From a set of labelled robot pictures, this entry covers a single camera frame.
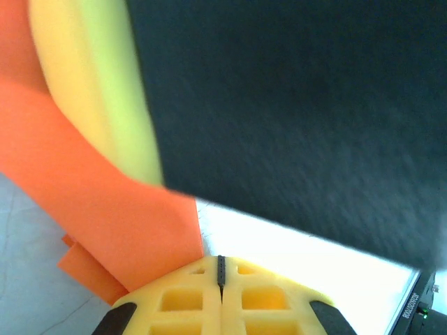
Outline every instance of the white floor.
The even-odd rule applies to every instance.
[[[383,334],[412,270],[198,201],[209,254],[257,262],[337,303],[358,335]],[[64,232],[0,175],[0,334],[90,334],[108,310],[57,268]],[[447,272],[434,309],[447,314]],[[366,308],[379,311],[374,324]]]

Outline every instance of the black felt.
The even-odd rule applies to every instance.
[[[447,265],[446,1],[129,8],[168,187]]]

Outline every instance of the yellow foam sheet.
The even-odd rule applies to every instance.
[[[162,184],[125,0],[30,0],[29,19],[65,116],[122,172]]]
[[[137,309],[124,335],[326,335],[310,302],[317,291],[237,258],[226,258],[223,301],[217,258],[174,271],[118,300]]]

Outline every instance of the orange foam sheet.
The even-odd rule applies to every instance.
[[[62,237],[62,241],[65,243],[65,245],[72,247],[75,243],[71,237],[68,236],[68,234],[65,234]]]
[[[57,109],[26,9],[0,0],[0,172],[128,291],[201,258],[194,199],[125,177]]]
[[[92,255],[79,243],[74,243],[59,262],[59,267],[79,283],[95,292],[102,300],[112,305],[129,293]]]

